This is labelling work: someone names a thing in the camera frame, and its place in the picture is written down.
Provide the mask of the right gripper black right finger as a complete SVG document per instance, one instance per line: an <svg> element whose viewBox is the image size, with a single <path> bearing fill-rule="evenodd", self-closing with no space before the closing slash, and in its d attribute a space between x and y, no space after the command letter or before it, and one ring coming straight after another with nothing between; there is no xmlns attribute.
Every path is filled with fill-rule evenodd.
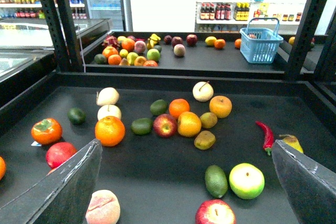
<svg viewBox="0 0 336 224"><path fill-rule="evenodd" d="M271 156L298 222L335 223L335 173L282 140Z"/></svg>

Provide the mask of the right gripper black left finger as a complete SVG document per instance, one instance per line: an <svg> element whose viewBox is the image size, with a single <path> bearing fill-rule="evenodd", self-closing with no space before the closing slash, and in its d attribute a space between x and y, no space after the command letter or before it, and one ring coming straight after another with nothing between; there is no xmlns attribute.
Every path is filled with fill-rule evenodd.
<svg viewBox="0 0 336 224"><path fill-rule="evenodd" d="M1 223L83 223L96 186L102 145L92 140L1 208Z"/></svg>

